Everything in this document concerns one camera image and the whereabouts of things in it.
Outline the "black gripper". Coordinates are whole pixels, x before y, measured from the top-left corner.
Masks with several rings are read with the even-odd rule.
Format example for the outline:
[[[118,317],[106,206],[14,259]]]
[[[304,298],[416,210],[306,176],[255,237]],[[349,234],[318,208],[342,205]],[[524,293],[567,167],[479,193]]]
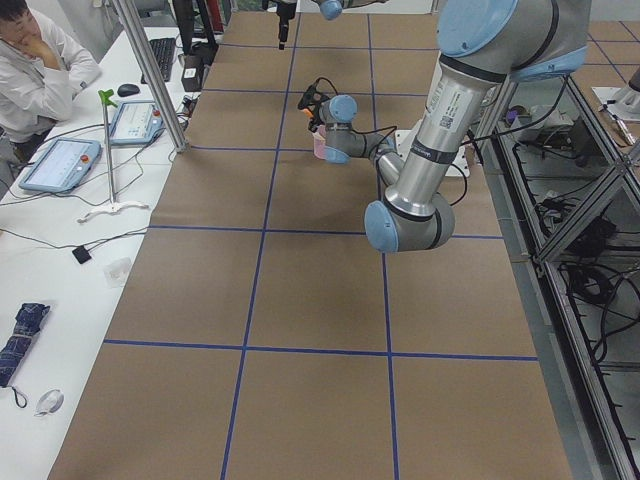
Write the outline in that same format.
[[[308,130],[313,132],[324,122],[320,117],[322,104],[328,100],[328,96],[317,89],[316,84],[311,84],[300,98],[297,109],[303,113],[304,108],[309,108],[314,112],[313,118],[308,118]]]

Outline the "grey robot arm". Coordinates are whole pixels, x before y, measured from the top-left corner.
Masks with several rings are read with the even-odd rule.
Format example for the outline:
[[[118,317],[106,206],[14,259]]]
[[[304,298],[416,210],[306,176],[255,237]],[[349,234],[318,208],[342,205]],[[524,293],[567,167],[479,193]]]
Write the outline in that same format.
[[[449,1],[437,27],[437,86],[405,159],[386,143],[370,158],[387,182],[364,214],[378,251],[429,250],[448,241],[455,217],[440,184],[466,140],[477,140],[488,92],[507,81],[566,77],[586,59],[588,1]]]
[[[317,78],[302,94],[297,109],[308,117],[314,155],[331,164],[346,164],[352,158],[367,159],[386,185],[397,182],[405,160],[397,152],[396,127],[357,131],[352,123],[358,113],[355,99],[334,91],[329,95]]]

